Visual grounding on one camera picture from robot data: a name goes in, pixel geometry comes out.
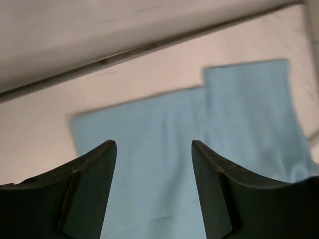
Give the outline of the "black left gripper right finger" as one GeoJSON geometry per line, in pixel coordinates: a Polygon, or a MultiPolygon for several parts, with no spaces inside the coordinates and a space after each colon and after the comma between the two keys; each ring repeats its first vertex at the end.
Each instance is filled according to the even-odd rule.
{"type": "Polygon", "coordinates": [[[319,178],[274,180],[220,156],[199,140],[191,147],[209,239],[316,239],[319,178]]]}

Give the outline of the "light blue trousers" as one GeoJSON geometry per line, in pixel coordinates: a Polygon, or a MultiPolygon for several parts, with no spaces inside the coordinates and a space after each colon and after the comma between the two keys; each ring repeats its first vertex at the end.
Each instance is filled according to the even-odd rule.
{"type": "Polygon", "coordinates": [[[108,139],[117,162],[101,237],[203,239],[191,159],[197,139],[260,175],[295,183],[316,173],[294,110],[286,59],[204,70],[205,86],[75,118],[83,155],[108,139]]]}

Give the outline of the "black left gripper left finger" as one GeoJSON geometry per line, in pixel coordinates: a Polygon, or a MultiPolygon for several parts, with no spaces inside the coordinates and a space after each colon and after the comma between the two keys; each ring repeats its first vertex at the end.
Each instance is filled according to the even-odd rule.
{"type": "Polygon", "coordinates": [[[1,238],[98,239],[116,158],[108,140],[46,173],[1,185],[1,238]]]}

